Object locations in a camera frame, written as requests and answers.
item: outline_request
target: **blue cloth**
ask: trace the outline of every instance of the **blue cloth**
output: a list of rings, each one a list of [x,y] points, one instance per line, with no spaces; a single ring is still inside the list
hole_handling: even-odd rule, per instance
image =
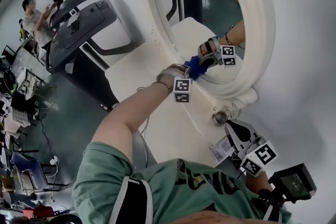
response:
[[[190,61],[186,61],[184,63],[185,66],[188,66],[191,68],[191,73],[190,73],[190,77],[193,80],[196,80],[201,74],[204,74],[207,70],[208,67],[207,66],[200,66],[200,61],[199,61],[199,57],[198,56],[193,56]]]

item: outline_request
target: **white ring frame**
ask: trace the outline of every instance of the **white ring frame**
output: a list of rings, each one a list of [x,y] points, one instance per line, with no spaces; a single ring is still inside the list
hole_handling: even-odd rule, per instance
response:
[[[179,63],[184,60],[174,48],[175,37],[165,17],[161,0],[141,0],[146,19],[152,25],[155,42],[166,45]],[[243,65],[236,79],[227,84],[209,83],[199,78],[197,83],[210,94],[221,99],[235,98],[246,93],[264,73],[270,60],[275,40],[275,13],[273,0],[239,0],[246,32],[246,50]]]

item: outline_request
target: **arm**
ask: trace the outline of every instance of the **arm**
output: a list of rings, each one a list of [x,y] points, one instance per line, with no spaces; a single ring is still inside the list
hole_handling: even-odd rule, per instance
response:
[[[231,42],[232,45],[238,46],[240,43],[245,41],[245,25],[244,21],[241,20],[236,24],[228,33],[227,39]],[[219,40],[221,45],[227,45],[226,38],[223,37]]]
[[[228,33],[227,33],[227,39],[231,42],[232,45],[238,46],[240,43],[245,41],[245,26],[244,26],[244,21],[241,20],[238,24],[235,25],[234,28],[232,28]],[[219,40],[219,43],[221,45],[228,45],[226,38],[223,37]],[[211,41],[210,46],[212,51],[216,51],[216,45]],[[203,55],[207,53],[206,46],[203,45],[201,47],[201,52]]]
[[[48,10],[44,13],[44,19],[47,19],[51,13],[51,11],[57,6],[57,2],[54,2],[49,8]]]
[[[253,193],[258,194],[261,189],[268,189],[273,191],[271,184],[268,182],[268,178],[265,172],[262,172],[259,176],[254,177],[247,173],[246,175],[246,187]]]
[[[33,27],[33,31],[39,31],[42,22],[45,20],[45,19],[44,19],[44,14],[45,14],[45,13],[42,13],[42,14],[41,14],[41,17],[38,19],[37,23],[36,23],[36,24],[34,25],[34,27]]]
[[[163,76],[172,88],[174,78]],[[167,98],[169,90],[156,83],[122,101],[99,125],[92,142],[103,142],[121,151],[132,162],[132,133]]]

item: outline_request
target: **small screen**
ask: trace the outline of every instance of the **small screen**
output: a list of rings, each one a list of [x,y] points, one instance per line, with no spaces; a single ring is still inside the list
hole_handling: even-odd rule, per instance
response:
[[[302,183],[300,177],[297,174],[284,176],[281,178],[282,183],[292,194],[293,197],[302,197],[309,195],[306,187]]]

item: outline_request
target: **treadmill handrail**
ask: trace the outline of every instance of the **treadmill handrail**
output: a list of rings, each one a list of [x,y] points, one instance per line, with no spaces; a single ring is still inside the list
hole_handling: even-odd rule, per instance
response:
[[[175,11],[177,10],[177,1],[176,0],[172,0],[173,2],[173,7],[172,9],[168,12],[168,14],[166,15],[168,22],[170,21],[170,19],[173,17]]]
[[[90,44],[90,46],[93,49],[95,49],[97,53],[99,53],[102,56],[127,54],[129,52],[132,52],[136,48],[134,42],[132,41],[127,45],[123,45],[123,46],[113,48],[113,49],[108,49],[108,50],[100,48],[99,45],[92,40],[92,38],[88,39],[87,42]]]

